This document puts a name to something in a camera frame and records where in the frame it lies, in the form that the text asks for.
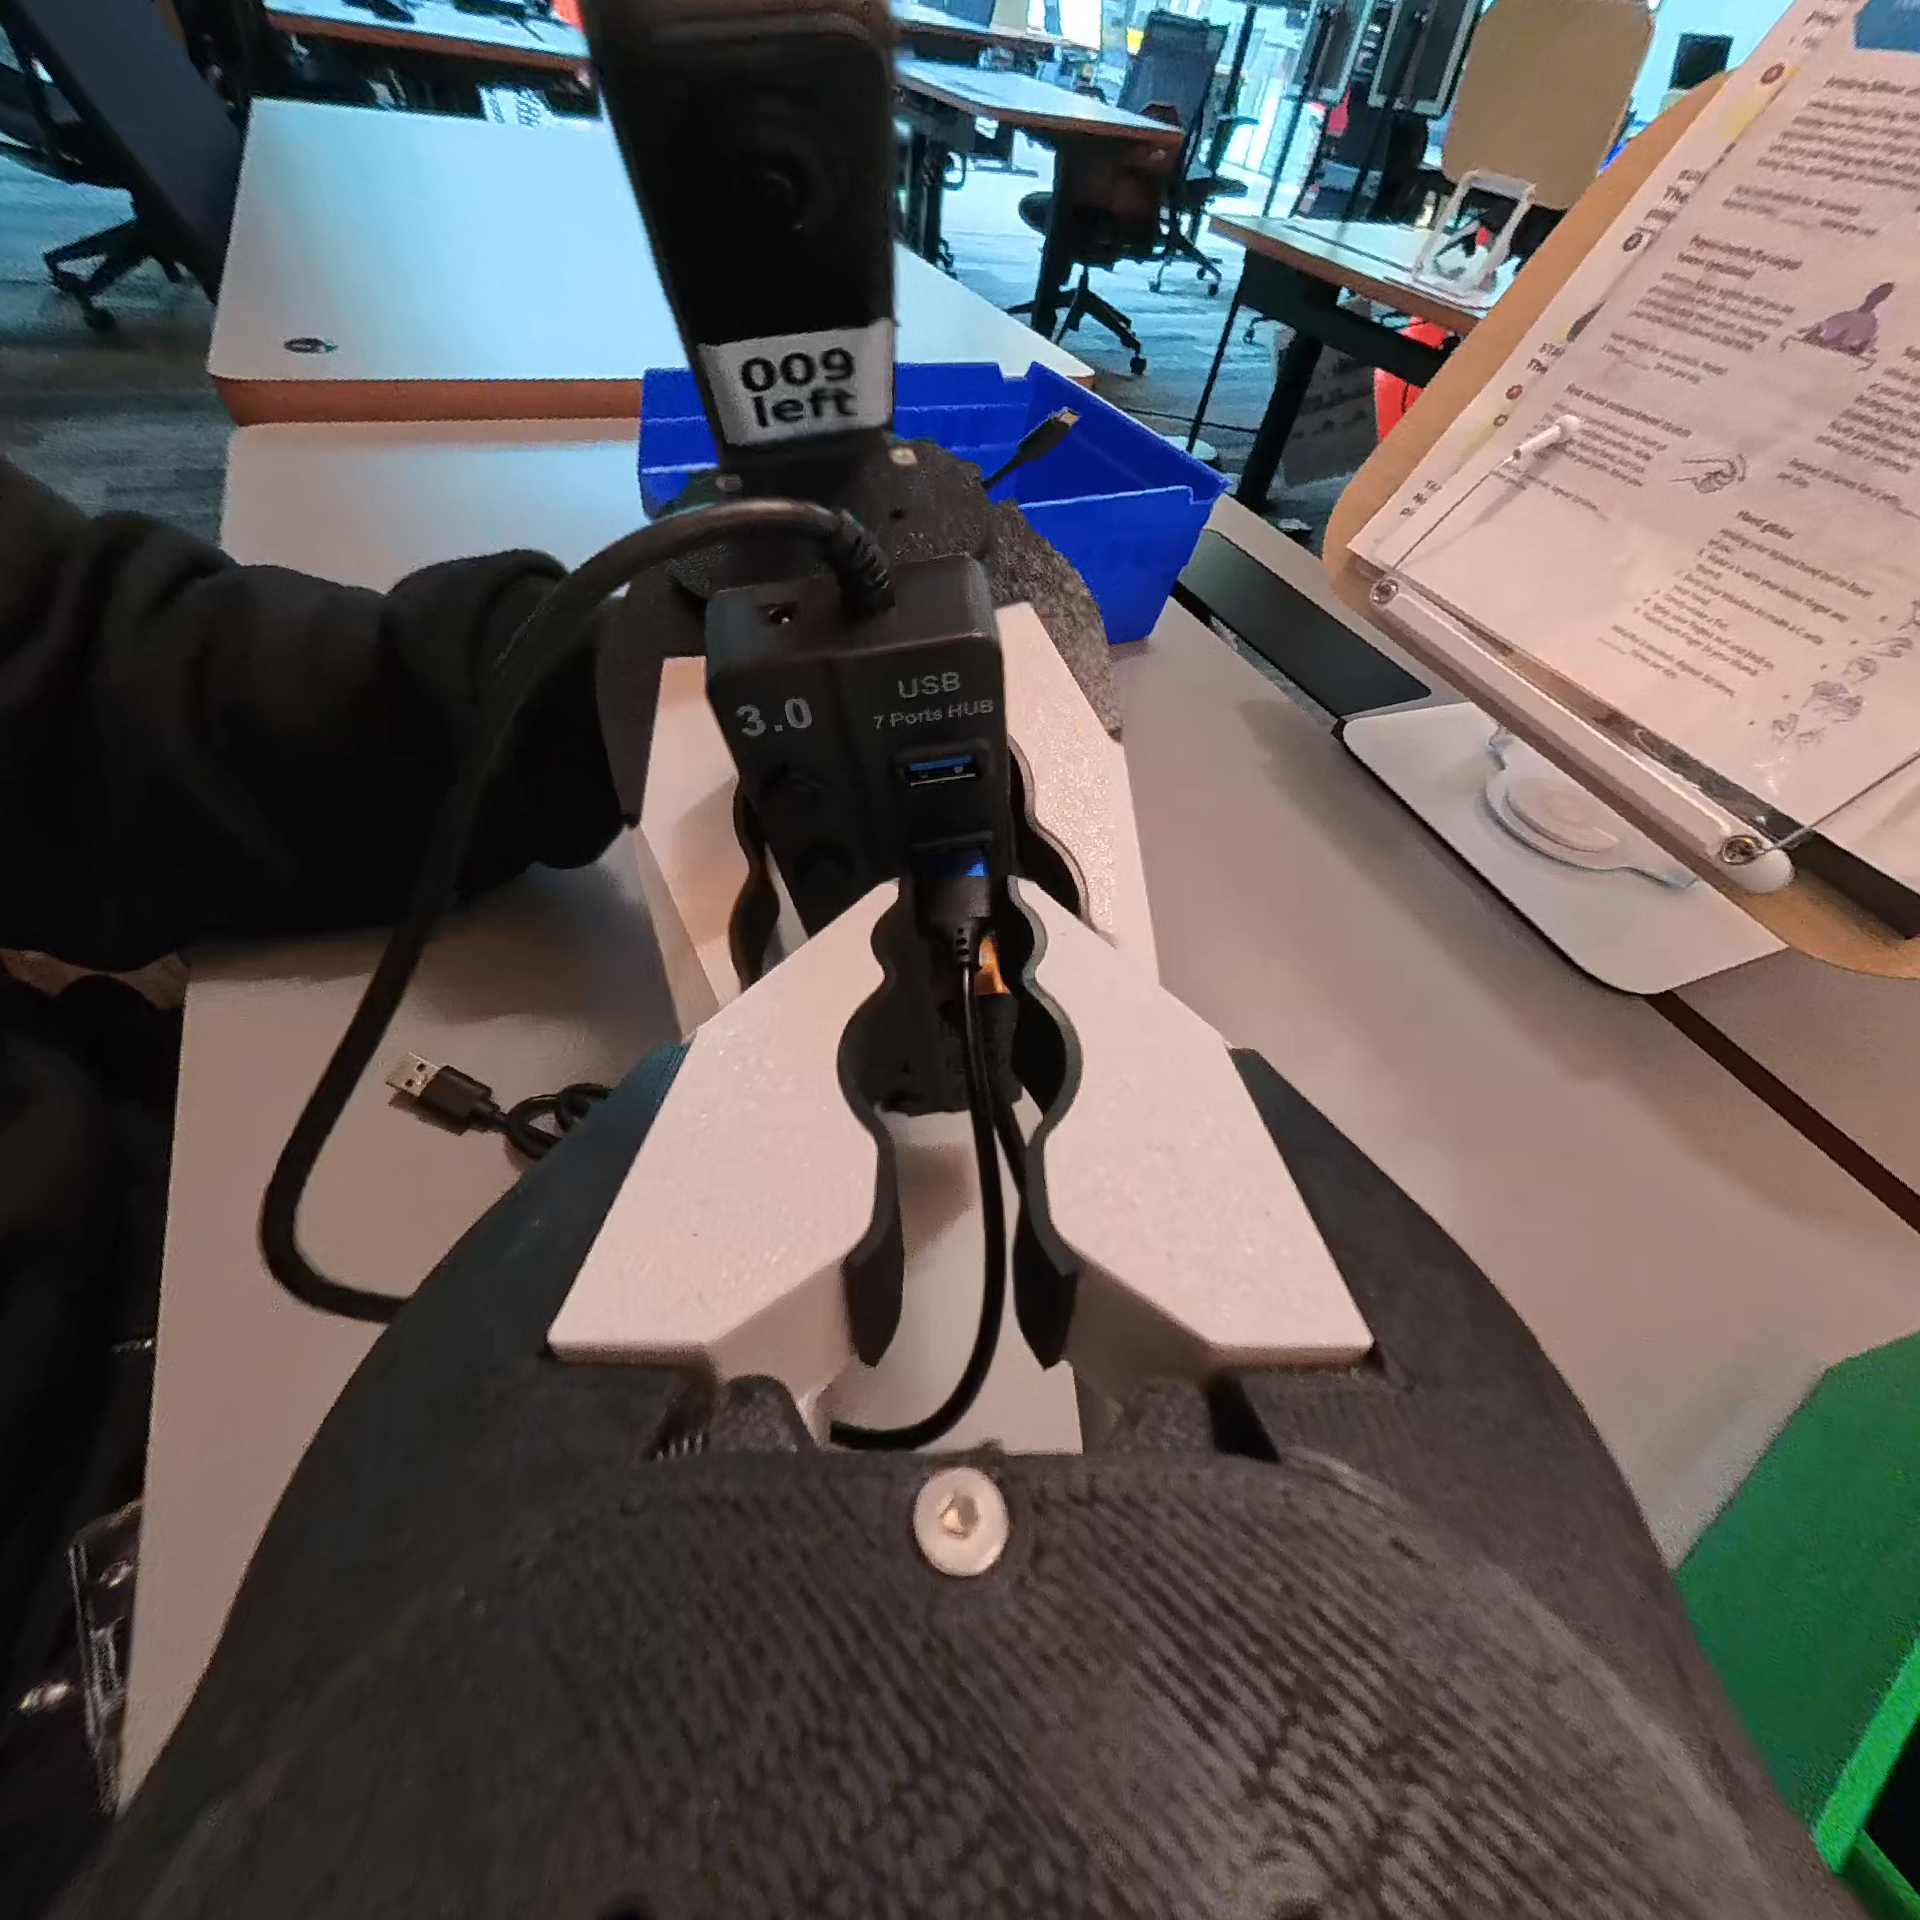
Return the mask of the white phone stand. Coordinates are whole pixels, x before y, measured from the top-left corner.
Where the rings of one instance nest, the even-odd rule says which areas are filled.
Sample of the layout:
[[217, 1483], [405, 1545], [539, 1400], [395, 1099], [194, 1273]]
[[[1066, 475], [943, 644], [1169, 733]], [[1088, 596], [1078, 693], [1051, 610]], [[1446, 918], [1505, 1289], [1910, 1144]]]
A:
[[1469, 168], [1448, 191], [1441, 223], [1429, 232], [1411, 282], [1456, 298], [1486, 298], [1536, 207], [1536, 182]]

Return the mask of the person's dark clothing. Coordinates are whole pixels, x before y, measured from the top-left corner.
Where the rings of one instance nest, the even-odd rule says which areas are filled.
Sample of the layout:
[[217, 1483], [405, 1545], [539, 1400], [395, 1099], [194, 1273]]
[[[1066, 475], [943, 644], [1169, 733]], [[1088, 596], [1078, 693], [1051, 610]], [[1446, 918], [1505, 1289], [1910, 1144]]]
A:
[[5, 977], [5, 1918], [106, 1811], [71, 1550], [144, 1490], [183, 1016]]

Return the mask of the white wooden-edged table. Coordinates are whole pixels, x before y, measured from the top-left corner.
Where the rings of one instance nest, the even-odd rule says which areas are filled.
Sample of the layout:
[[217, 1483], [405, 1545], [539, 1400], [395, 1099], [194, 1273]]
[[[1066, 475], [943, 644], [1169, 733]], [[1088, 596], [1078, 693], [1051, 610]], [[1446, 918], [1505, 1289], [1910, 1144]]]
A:
[[239, 426], [635, 419], [684, 362], [608, 121], [252, 110], [208, 356]]

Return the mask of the black office chair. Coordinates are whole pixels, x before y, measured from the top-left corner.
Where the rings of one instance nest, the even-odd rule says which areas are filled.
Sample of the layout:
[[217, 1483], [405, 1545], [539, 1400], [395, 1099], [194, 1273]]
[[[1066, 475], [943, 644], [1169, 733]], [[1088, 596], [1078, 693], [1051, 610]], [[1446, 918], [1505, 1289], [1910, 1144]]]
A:
[[1172, 12], [1149, 14], [1116, 110], [1156, 121], [1169, 139], [1056, 145], [1051, 188], [1021, 202], [1023, 228], [1040, 237], [1040, 269], [1034, 298], [1016, 304], [1013, 319], [1049, 340], [1098, 322], [1127, 349], [1127, 372], [1144, 374], [1132, 319], [1094, 289], [1094, 273], [1156, 261], [1177, 235], [1222, 45], [1218, 25]]

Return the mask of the blue plastic bin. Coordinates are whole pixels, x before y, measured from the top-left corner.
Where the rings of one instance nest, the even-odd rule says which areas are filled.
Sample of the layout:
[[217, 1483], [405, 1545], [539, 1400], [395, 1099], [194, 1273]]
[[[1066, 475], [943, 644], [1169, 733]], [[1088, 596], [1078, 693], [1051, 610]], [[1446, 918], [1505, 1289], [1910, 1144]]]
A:
[[1030, 362], [903, 362], [893, 426], [997, 475], [992, 502], [1075, 567], [1109, 644], [1144, 638], [1225, 477], [1066, 374]]

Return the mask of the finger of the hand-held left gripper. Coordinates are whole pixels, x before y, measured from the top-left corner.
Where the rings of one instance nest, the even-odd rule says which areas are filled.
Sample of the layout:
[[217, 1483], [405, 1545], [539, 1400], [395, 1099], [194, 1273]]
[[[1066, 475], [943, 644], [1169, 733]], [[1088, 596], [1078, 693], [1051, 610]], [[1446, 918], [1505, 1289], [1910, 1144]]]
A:
[[1127, 756], [1034, 604], [997, 610], [1021, 873], [1115, 950], [1161, 966]]
[[680, 1037], [739, 996], [735, 909], [752, 864], [735, 823], [737, 767], [703, 661], [661, 664], [635, 873]]

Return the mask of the green plastic bin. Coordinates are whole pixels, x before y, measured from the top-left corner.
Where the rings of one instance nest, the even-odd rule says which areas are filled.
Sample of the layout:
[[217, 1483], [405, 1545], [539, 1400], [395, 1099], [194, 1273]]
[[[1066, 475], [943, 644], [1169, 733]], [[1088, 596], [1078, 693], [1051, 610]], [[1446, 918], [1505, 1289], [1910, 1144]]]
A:
[[1824, 1865], [1918, 1918], [1918, 1335], [1816, 1380], [1677, 1583]]

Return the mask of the black cable orange plugs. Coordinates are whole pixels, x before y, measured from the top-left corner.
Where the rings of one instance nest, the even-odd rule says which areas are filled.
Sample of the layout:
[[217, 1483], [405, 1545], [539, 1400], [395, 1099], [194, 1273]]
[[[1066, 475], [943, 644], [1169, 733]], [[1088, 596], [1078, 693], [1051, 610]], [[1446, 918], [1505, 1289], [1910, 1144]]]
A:
[[954, 1436], [973, 1411], [1006, 1329], [1013, 1228], [1011, 1201], [1027, 1205], [1027, 1137], [1021, 1131], [1001, 1055], [985, 1003], [1011, 996], [998, 974], [997, 873], [985, 853], [927, 856], [874, 929], [881, 989], [839, 1043], [839, 1091], [878, 1144], [874, 1220], [841, 1261], [856, 1357], [887, 1356], [903, 1302], [900, 1174], [884, 1113], [933, 1109], [949, 1083], [965, 1091], [983, 1213], [983, 1302], [971, 1356], [945, 1400], [893, 1429], [844, 1419], [828, 1426], [844, 1453], [919, 1453]]

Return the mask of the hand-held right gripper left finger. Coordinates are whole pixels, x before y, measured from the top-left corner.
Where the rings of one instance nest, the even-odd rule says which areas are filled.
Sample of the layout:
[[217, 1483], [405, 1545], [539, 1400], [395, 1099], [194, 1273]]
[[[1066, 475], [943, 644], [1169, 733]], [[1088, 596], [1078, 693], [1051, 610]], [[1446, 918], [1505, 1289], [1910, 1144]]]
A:
[[896, 1149], [841, 1065], [896, 905], [881, 882], [691, 1037], [551, 1321], [554, 1357], [775, 1380], [828, 1442], [828, 1391], [900, 1329]]

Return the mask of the black usb hub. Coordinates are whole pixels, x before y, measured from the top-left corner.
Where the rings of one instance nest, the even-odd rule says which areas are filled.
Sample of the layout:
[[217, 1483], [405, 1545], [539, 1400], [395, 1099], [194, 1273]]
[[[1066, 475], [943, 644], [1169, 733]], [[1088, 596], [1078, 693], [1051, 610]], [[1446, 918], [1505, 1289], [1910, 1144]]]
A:
[[965, 889], [966, 913], [992, 914], [1016, 866], [985, 562], [903, 562], [878, 616], [853, 616], [830, 575], [717, 593], [710, 706], [806, 935], [900, 886], [863, 1094], [887, 1113], [960, 1113], [954, 923], [927, 894]]

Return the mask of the printed instruction sheets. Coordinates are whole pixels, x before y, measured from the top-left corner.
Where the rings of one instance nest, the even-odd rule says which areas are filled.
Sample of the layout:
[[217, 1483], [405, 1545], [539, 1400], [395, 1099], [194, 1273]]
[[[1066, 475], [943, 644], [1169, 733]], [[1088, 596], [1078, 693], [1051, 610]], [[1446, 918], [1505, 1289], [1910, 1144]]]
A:
[[1918, 779], [1918, 3], [1798, 3], [1347, 543], [1744, 894]]

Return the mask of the wooden document stand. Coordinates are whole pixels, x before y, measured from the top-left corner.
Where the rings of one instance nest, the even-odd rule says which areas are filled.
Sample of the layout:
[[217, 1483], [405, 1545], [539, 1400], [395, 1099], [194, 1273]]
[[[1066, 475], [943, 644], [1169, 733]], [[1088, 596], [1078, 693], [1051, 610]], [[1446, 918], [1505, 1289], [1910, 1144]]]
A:
[[1440, 701], [1358, 717], [1341, 726], [1341, 740], [1505, 905], [1606, 989], [1660, 996], [1783, 950], [1868, 977], [1918, 980], [1918, 781], [1881, 829], [1838, 829], [1832, 839], [1801, 846], [1783, 889], [1744, 894], [1461, 693], [1390, 630], [1347, 560], [1347, 543], [1474, 406], [1723, 83], [1670, 110], [1598, 176], [1343, 493], [1332, 531], [1334, 588], [1415, 658], [1440, 686]]

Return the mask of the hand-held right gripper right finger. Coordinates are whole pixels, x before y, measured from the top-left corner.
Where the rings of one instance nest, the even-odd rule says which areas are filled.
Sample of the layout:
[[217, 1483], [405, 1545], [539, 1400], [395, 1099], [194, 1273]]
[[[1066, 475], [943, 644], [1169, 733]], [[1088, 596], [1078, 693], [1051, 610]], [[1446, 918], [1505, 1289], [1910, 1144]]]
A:
[[1343, 1373], [1376, 1337], [1237, 1050], [1156, 972], [1011, 882], [1013, 1305], [1078, 1447], [1149, 1384]]

